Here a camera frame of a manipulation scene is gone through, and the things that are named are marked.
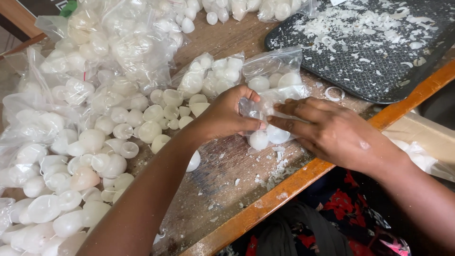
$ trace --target black fabric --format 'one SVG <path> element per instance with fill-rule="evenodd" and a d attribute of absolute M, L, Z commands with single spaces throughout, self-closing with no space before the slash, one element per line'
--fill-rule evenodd
<path fill-rule="evenodd" d="M 315 209 L 302 202 L 291 201 L 273 213 L 258 238 L 259 256 L 297 256 L 291 227 L 304 223 L 313 230 L 320 256 L 352 256 L 348 239 Z"/>

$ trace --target left hand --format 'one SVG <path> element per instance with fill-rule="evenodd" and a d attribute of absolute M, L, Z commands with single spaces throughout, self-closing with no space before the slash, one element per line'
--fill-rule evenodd
<path fill-rule="evenodd" d="M 239 115 L 238 102 L 242 97 L 254 102 L 260 100 L 259 95 L 252 89 L 245 85 L 237 85 L 221 93 L 198 118 L 186 127 L 193 128 L 206 141 L 224 138 L 241 131 L 265 129 L 263 121 Z"/>

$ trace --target green object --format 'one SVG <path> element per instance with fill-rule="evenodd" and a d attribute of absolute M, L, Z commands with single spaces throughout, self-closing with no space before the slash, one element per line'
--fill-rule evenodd
<path fill-rule="evenodd" d="M 77 1 L 70 0 L 68 3 L 61 9 L 60 15 L 65 18 L 68 18 L 77 8 Z"/>

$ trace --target person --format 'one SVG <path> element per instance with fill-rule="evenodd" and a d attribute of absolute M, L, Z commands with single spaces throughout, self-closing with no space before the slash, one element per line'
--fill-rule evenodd
<path fill-rule="evenodd" d="M 260 101 L 260 96 L 247 86 L 233 87 L 179 131 L 98 223 L 77 256 L 149 255 L 193 153 L 213 139 L 265 128 L 263 121 L 239 115 L 242 97 Z M 419 169 L 405 152 L 354 111 L 313 97 L 287 99 L 274 108 L 309 123 L 268 116 L 269 124 L 294 134 L 318 158 L 375 179 L 424 233 L 455 250 L 455 194 Z M 308 210 L 302 205 L 292 207 Z M 340 255 L 352 252 L 346 249 Z"/>

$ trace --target right hand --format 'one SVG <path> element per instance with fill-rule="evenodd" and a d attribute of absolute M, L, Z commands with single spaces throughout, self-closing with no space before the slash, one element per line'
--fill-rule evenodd
<path fill-rule="evenodd" d="M 407 161 L 407 154 L 354 111 L 332 101 L 308 97 L 287 99 L 276 111 L 298 120 L 268 116 L 267 121 L 295 136 L 316 157 L 335 165 L 373 175 L 392 164 Z"/>

